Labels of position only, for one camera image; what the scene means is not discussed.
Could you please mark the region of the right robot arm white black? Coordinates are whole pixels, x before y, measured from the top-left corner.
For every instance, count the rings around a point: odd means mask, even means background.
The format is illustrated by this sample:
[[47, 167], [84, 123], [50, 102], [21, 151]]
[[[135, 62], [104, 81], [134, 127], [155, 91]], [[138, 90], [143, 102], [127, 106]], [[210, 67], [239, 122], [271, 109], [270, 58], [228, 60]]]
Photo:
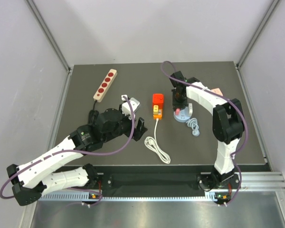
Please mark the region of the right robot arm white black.
[[212, 132], [218, 141], [217, 158], [209, 178], [200, 178], [201, 188], [209, 191], [225, 187], [234, 176], [233, 163], [240, 138], [245, 130], [241, 102], [230, 102], [216, 94], [198, 79], [186, 79], [182, 72], [170, 76], [173, 86], [173, 116], [178, 122], [186, 123], [195, 135], [199, 134], [197, 120], [192, 118], [193, 107], [188, 100], [193, 100], [212, 115]]

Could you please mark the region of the orange power strip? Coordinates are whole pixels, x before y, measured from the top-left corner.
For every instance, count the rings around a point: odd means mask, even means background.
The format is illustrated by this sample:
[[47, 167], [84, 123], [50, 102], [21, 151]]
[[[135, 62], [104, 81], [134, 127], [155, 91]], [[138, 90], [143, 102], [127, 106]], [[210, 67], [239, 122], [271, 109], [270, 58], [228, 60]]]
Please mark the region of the orange power strip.
[[163, 109], [160, 109], [160, 115], [158, 115], [158, 116], [154, 116], [153, 115], [153, 118], [161, 120], [162, 119], [162, 115], [163, 115]]

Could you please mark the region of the blue round power socket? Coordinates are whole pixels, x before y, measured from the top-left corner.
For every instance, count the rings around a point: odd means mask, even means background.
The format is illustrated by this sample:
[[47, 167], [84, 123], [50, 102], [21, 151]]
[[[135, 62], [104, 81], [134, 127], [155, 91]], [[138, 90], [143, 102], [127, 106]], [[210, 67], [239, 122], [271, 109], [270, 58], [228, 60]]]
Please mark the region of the blue round power socket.
[[185, 123], [191, 119], [192, 115], [189, 115], [189, 107], [187, 106], [185, 109], [180, 110], [180, 114], [178, 116], [175, 115], [175, 111], [173, 112], [173, 117], [176, 121], [180, 123]]

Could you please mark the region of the pink square adapter plug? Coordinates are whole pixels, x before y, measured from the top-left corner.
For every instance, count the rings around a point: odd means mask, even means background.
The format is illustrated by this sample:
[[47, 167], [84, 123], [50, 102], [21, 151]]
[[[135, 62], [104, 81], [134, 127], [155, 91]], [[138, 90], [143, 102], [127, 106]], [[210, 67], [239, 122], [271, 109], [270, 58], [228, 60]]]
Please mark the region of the pink square adapter plug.
[[179, 114], [180, 114], [180, 109], [177, 108], [177, 109], [175, 110], [175, 115], [178, 116]]

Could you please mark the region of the white usb charger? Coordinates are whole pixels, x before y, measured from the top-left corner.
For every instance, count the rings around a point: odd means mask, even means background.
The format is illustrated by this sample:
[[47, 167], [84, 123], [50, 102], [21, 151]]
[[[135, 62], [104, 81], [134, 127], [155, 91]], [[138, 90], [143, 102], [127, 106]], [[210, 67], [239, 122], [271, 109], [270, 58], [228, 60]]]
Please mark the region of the white usb charger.
[[189, 115], [192, 115], [193, 114], [193, 105], [192, 103], [189, 103]]

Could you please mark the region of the red plug adapter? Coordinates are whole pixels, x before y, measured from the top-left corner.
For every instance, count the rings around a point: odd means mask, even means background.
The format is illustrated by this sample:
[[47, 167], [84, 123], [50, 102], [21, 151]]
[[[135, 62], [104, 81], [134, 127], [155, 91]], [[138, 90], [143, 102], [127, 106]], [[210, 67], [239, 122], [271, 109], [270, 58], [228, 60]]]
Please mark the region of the red plug adapter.
[[164, 105], [164, 94], [153, 94], [152, 96], [152, 105], [157, 105], [159, 109], [163, 108]]

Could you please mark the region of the yellow cube charger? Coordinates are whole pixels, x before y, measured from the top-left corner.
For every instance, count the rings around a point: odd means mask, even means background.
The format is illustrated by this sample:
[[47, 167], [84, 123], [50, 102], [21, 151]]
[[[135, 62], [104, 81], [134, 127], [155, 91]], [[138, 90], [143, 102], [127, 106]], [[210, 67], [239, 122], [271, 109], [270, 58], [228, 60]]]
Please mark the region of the yellow cube charger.
[[154, 106], [153, 106], [153, 115], [154, 115], [154, 116], [160, 115], [160, 109], [159, 109], [159, 106], [158, 106], [158, 105], [154, 105]]

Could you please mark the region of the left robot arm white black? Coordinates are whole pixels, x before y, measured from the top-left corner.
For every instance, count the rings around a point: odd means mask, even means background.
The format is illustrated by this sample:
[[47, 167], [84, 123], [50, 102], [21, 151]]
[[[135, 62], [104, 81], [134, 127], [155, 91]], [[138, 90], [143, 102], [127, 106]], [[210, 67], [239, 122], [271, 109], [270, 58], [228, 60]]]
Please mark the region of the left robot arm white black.
[[15, 199], [21, 206], [31, 204], [54, 191], [91, 189], [98, 184], [98, 173], [91, 164], [58, 172], [67, 163], [85, 155], [100, 156], [103, 144], [125, 135], [138, 141], [147, 131], [144, 119], [135, 120], [134, 112], [109, 108], [103, 113], [91, 110], [88, 122], [78, 127], [57, 146], [24, 165], [7, 167], [9, 179], [0, 189], [4, 200]]

